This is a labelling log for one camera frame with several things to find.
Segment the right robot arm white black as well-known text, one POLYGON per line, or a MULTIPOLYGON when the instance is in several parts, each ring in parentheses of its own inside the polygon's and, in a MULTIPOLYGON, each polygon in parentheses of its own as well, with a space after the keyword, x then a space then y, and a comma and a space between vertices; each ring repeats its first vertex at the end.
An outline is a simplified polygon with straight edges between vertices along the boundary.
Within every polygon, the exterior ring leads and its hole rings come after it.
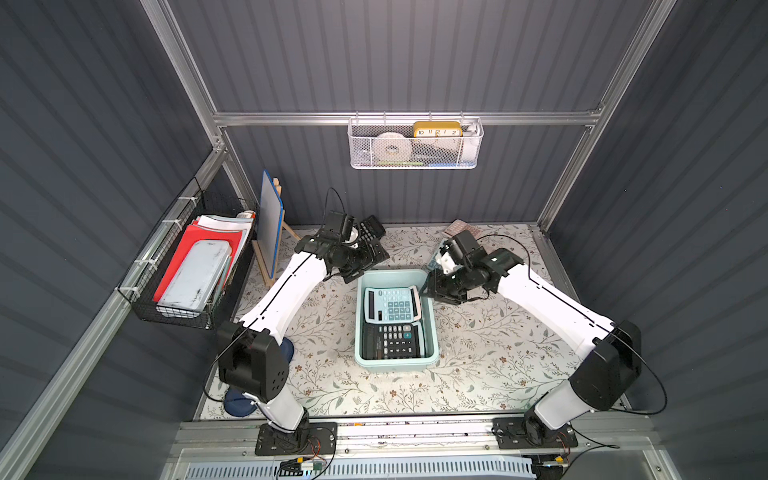
POLYGON ((591 411, 606 411, 640 376, 639 330, 616 324, 578 304, 530 270, 507 249, 478 248, 453 255, 447 247, 434 255, 421 294, 459 305, 477 287, 525 309, 552 330, 581 360, 570 377, 547 392, 526 413, 529 424, 555 431, 591 411))

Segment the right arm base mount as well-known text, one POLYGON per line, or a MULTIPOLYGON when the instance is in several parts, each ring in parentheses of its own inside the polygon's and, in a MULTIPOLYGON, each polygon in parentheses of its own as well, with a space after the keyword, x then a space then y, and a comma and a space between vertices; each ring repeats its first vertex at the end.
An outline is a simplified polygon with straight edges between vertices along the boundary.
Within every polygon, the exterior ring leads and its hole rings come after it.
POLYGON ((564 449, 578 446, 575 431, 564 425, 557 430, 548 429, 534 416, 496 417, 491 433, 501 450, 564 449))

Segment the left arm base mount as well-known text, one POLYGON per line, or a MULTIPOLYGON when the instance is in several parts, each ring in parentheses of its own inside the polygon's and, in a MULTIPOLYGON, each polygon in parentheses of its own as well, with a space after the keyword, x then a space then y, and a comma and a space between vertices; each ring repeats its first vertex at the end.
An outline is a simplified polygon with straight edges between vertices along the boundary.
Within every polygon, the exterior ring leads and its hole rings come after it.
POLYGON ((319 422, 301 424, 293 432, 284 432, 264 424, 259 428, 254 454, 267 456, 320 456, 336 451, 338 424, 319 422))

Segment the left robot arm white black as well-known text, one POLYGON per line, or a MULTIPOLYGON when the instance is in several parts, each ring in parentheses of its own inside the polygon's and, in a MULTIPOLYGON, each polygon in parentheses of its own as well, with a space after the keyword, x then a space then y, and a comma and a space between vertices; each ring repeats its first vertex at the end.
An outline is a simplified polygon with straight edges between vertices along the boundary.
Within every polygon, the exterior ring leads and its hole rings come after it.
POLYGON ((349 283, 388 258, 376 238, 351 245, 304 237, 257 305, 240 322, 223 324, 217 331, 219 379, 253 399, 273 428, 297 430, 306 409, 285 387, 289 362, 281 350, 293 318, 317 285, 334 273, 349 283))

